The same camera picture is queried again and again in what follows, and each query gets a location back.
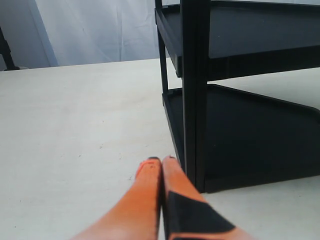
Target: white tabletop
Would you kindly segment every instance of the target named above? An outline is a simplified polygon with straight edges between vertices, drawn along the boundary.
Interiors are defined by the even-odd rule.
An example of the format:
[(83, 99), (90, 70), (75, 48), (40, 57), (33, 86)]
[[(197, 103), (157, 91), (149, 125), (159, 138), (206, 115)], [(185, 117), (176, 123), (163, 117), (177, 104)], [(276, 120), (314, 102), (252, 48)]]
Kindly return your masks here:
[[(320, 109), (320, 69), (218, 83)], [(161, 90), (158, 59), (0, 72), (1, 239), (68, 239), (174, 155)], [(320, 177), (204, 196), (259, 239), (319, 239)]]

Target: white backdrop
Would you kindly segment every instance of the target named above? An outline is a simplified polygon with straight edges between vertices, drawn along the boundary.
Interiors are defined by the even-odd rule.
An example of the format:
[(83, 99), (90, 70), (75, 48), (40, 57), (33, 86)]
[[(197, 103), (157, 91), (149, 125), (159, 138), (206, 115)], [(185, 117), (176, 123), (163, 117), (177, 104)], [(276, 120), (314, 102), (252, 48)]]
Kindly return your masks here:
[[(44, 27), (39, 29), (40, 37), (45, 38), (42, 42), (50, 44), (44, 46), (51, 48), (46, 50), (47, 57), (50, 62), (57, 62), (59, 66), (158, 57), (154, 0), (32, 2), (37, 6), (38, 13), (35, 14), (39, 14), (43, 22), (40, 25), (43, 24)], [(163, 0), (163, 4), (178, 2), (179, 0)], [(273, 2), (320, 4), (319, 0)]]

